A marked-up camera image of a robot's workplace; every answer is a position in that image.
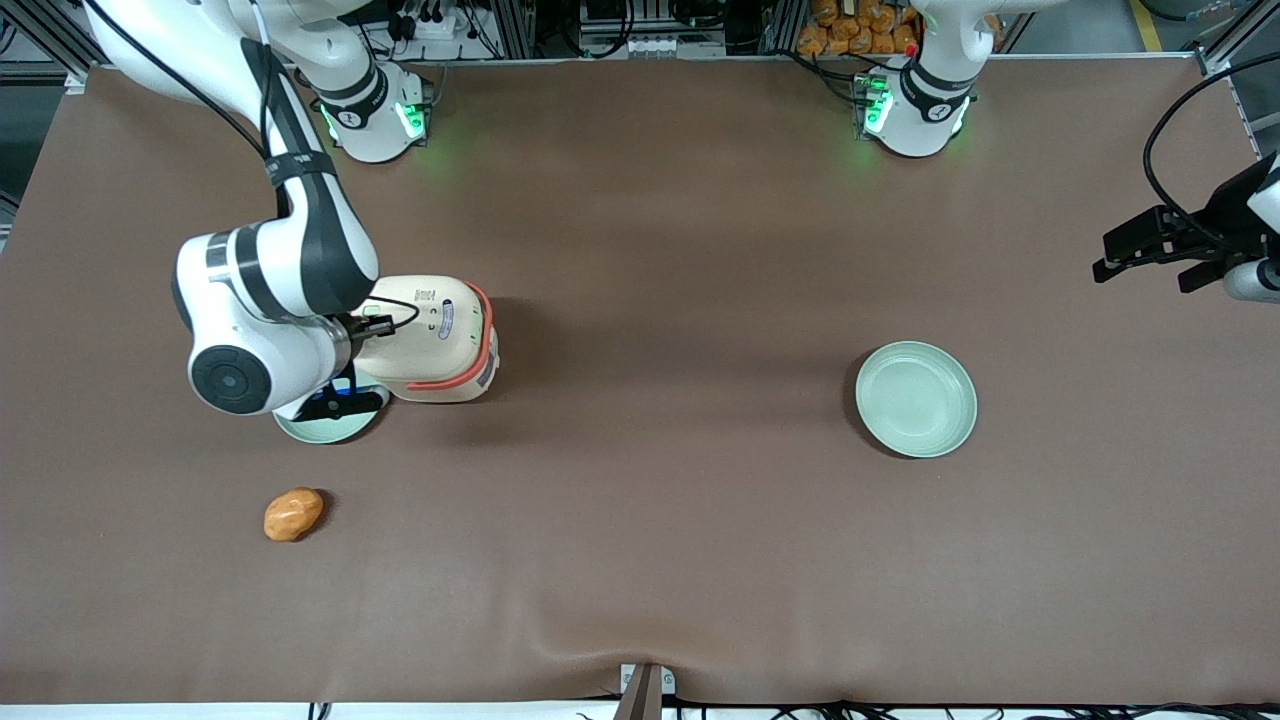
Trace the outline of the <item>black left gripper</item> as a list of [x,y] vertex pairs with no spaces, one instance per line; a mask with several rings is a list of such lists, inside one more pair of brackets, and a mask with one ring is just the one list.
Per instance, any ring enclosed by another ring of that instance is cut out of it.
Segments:
[[1216,237],[1194,229],[1167,206],[1140,211],[1102,236],[1103,255],[1092,265],[1094,283],[1151,264],[1198,261],[1178,274],[1181,293],[1219,283],[1229,265],[1279,259],[1279,159],[1272,151],[1210,196],[1198,218]]

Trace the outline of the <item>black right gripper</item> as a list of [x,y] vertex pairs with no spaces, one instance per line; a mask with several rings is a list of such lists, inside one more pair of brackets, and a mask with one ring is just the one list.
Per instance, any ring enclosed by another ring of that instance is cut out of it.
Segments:
[[380,413],[390,402],[390,392],[378,383],[357,379],[355,357],[366,340],[393,336],[397,331],[390,315],[332,316],[332,343],[335,359],[323,383],[307,397],[287,404],[283,418],[288,421],[339,420],[365,413]]

